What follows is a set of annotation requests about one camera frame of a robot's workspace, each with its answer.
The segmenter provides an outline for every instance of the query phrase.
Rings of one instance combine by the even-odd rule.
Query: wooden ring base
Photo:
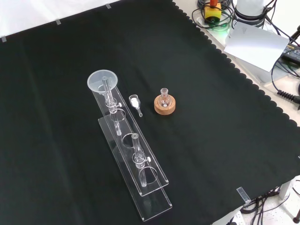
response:
[[[161,105],[158,104],[158,100],[159,100],[159,96],[157,96],[154,100],[154,109],[155,111],[160,114],[160,115],[170,115],[171,113],[174,112],[175,110],[175,106],[176,106],[176,101],[175,99],[173,98],[172,95],[169,95],[172,102],[171,102],[171,105],[168,106],[168,107],[162,107]]]

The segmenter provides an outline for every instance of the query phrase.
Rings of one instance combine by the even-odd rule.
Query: black cable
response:
[[[277,30],[280,31],[281,33],[283,33],[284,35],[286,35],[290,39],[290,41],[295,42],[295,44],[300,47],[300,45],[297,43],[297,41],[294,38],[292,38],[291,36],[287,35],[280,28],[278,28],[278,26],[276,26],[268,16],[266,16],[266,20],[275,28],[276,31]]]
[[[276,67],[278,67],[279,69],[281,69],[281,70],[285,70],[287,73],[289,73],[290,75],[293,75],[293,76],[295,76],[295,77],[297,77],[297,78],[300,78],[300,76],[295,72],[295,74],[293,74],[291,71],[289,71],[284,65],[282,65],[282,63],[280,62],[280,61],[278,61],[278,64],[279,65],[281,65],[281,67],[279,67],[279,66],[277,66],[277,65],[275,65]]]
[[[285,202],[289,199],[290,195],[291,195],[291,194],[289,194],[289,196],[288,196],[282,203],[280,203],[278,206],[276,206],[275,208],[270,209],[270,210],[266,210],[266,211],[263,211],[263,212],[269,212],[269,211],[271,211],[271,210],[277,209],[279,206],[281,206],[283,203],[285,203]]]
[[[294,190],[294,192],[296,192],[296,194],[300,197],[300,194],[296,191],[296,189],[292,188]]]
[[[238,17],[240,17],[243,20],[248,20],[248,21],[255,21],[255,20],[261,20],[266,17],[267,13],[270,12],[275,6],[276,6],[277,0],[271,0],[263,9],[262,13],[260,15],[256,16],[248,16],[245,14],[240,13],[237,8],[233,4],[233,0],[231,0],[231,6],[234,9],[234,12]]]
[[[289,67],[289,69],[294,72],[294,74],[297,76],[297,77],[300,77],[299,74],[291,67],[290,64],[287,64],[287,67]]]
[[[281,54],[281,56],[284,55],[284,54],[288,54],[288,53],[290,53],[290,52],[292,52],[292,51],[298,50],[298,49],[300,49],[300,48],[295,48],[295,49],[289,50],[289,51],[287,51],[287,52]],[[273,71],[274,71],[274,67],[275,67],[276,63],[278,63],[278,61],[279,61],[279,59],[281,58],[281,56],[276,60],[275,64],[273,65],[273,68],[272,68],[272,70],[271,70],[272,84],[273,84],[274,88],[277,90],[277,94],[279,94],[279,95],[281,95],[281,94],[279,93],[279,91],[282,92],[282,90],[279,90],[279,89],[276,87],[275,83],[274,83],[274,80],[273,80]]]
[[[272,17],[271,17],[271,21],[273,20],[273,16],[275,14],[275,9],[276,9],[276,4],[275,4],[274,9],[273,9],[273,14],[272,14]]]
[[[242,207],[242,209],[240,210],[241,213],[243,214],[250,214],[255,212],[252,220],[251,220],[251,225],[254,225],[255,219],[258,216],[258,221],[257,224],[259,224],[259,222],[261,222],[261,225],[263,224],[263,207],[267,201],[267,199],[269,197],[273,197],[276,196],[280,193],[280,187],[276,187],[275,189],[267,192],[266,194],[252,200],[248,205]],[[246,208],[250,207],[251,205],[254,205],[255,207],[253,209],[247,210]]]
[[[213,28],[226,27],[226,26],[228,26],[228,25],[231,23],[231,21],[232,21],[233,10],[232,10],[229,6],[223,5],[226,9],[228,9],[228,12],[229,12],[229,13],[228,13],[228,12],[226,12],[225,10],[223,10],[223,9],[221,9],[221,8],[218,8],[218,7],[216,7],[216,6],[210,6],[209,4],[210,4],[209,2],[204,3],[204,4],[201,5],[200,8],[197,8],[197,9],[195,9],[195,10],[192,12],[192,20],[193,20],[193,22],[194,22],[198,27],[204,28],[204,29],[213,29]],[[205,19],[204,14],[203,14],[203,11],[204,11],[204,8],[205,8],[205,7],[217,8],[217,9],[219,9],[223,14],[227,15],[227,17],[226,17],[225,19],[219,21],[218,23],[217,23],[217,22],[209,21],[209,20]],[[199,24],[197,21],[195,21],[195,19],[194,19],[194,12],[196,12],[196,11],[198,11],[198,10],[200,10],[201,15],[202,15],[204,21],[205,21],[206,23],[209,24],[208,26],[202,26],[202,25]]]

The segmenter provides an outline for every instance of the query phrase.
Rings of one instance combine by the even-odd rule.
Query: white paper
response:
[[[0,37],[118,0],[0,0]]]
[[[224,51],[269,72],[288,43],[285,37],[238,22]]]

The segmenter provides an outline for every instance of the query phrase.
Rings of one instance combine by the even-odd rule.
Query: small glass vial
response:
[[[170,96],[168,95],[168,89],[167,88],[162,88],[160,90],[161,96],[158,99],[158,103],[162,106],[162,107],[168,107],[171,105],[172,100],[170,98]]]

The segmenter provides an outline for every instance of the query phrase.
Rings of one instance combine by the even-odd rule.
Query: acrylic stand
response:
[[[143,221],[172,208],[163,187],[169,184],[133,115],[116,87],[118,78],[99,70],[88,79],[103,117],[99,124]]]

